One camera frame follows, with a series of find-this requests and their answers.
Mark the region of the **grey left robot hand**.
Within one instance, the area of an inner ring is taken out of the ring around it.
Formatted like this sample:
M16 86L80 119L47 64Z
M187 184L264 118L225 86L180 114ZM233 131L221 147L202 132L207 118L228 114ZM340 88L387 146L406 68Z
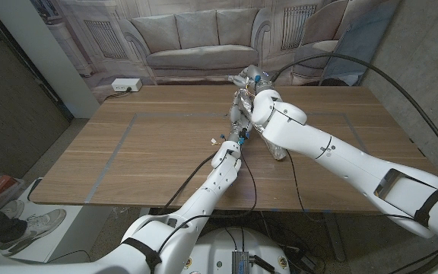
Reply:
M246 132L250 132L252 129L252 124L248 117L249 113L244 108L244 100L246 98L246 89L239 89L233 96L233 103L229 113L231 121L229 139L233 138L234 136L238 137L240 135L240 131L243 129L245 129Z

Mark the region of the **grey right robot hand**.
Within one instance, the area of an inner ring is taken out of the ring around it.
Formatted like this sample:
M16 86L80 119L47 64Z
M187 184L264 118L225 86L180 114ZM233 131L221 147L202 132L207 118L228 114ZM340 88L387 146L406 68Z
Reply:
M238 75L229 75L227 80L239 88L251 88L254 94L273 88L269 75L255 65L249 65Z

